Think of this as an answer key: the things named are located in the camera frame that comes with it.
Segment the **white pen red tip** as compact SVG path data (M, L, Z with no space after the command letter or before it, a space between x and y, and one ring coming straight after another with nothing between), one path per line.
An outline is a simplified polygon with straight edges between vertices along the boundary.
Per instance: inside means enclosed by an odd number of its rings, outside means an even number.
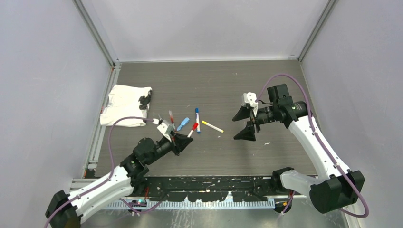
M187 135L187 138L190 138L190 137L192 136L193 132L194 132L194 129L192 129L192 130L189 132L189 134Z

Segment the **red black pen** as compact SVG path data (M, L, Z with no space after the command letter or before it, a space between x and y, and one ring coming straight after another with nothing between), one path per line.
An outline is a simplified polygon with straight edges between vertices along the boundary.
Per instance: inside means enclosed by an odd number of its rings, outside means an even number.
M175 126L175 123L174 123L173 113L172 113L171 110L169 110L168 113L169 113L169 116L170 116L170 120L171 120L171 124L173 126L173 129L174 129L174 131L176 131L176 126Z

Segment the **white marker with blue cap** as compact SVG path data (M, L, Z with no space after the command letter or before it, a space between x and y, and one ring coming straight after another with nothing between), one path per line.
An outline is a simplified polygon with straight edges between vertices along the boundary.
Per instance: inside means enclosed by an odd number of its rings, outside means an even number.
M198 124L196 131L197 133L201 133L201 127L200 127L200 117L199 117L199 109L195 108L195 119L196 123Z

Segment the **red pen cap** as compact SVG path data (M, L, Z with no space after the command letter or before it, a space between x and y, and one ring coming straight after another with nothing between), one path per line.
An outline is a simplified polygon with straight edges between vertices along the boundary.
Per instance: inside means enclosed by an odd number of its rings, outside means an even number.
M192 127L192 130L196 130L197 127L198 127L198 125L199 125L198 123L194 123L194 124L193 124L193 127Z

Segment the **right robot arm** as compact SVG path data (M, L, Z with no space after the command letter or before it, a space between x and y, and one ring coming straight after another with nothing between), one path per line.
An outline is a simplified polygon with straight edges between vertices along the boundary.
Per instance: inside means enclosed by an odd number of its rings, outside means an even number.
M286 84L267 88L270 105L258 107L255 93L244 93L242 105L233 121L247 119L246 126L233 138L255 141L255 133L263 124L280 122L300 142L317 172L317 177L304 175L294 168L273 171L270 187L276 194L295 191L307 196L315 209L322 213L355 204L365 178L360 171L352 171L322 138L312 113L304 101L293 101Z

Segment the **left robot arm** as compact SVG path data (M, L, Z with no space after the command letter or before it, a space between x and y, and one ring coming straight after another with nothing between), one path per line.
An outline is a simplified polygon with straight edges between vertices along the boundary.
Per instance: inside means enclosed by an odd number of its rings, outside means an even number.
M105 176L70 193L55 193L45 212L44 226L79 228L108 204L131 194L143 195L148 165L169 152L179 155L192 142L193 138L175 132L159 141L142 138L133 152Z

